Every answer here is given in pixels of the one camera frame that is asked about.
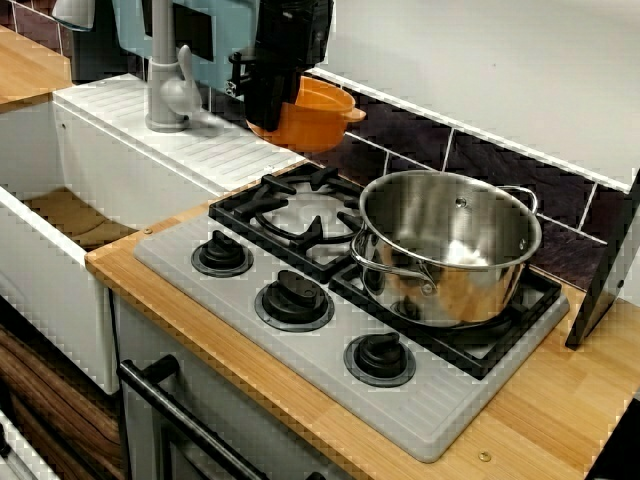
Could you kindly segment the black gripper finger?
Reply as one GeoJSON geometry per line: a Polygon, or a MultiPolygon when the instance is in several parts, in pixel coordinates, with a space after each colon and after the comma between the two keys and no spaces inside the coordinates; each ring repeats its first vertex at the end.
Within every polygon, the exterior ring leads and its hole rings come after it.
{"type": "Polygon", "coordinates": [[[283,104],[294,104],[296,99],[296,79],[259,79],[244,95],[246,120],[273,132],[279,127],[283,104]]]}

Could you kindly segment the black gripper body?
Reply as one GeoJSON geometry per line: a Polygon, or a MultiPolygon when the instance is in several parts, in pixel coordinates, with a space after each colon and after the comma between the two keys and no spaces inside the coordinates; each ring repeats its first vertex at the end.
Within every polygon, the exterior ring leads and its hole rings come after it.
{"type": "Polygon", "coordinates": [[[325,59],[333,7],[332,1],[261,1],[253,44],[229,56],[227,93],[264,86],[295,96],[301,74],[325,59]]]}

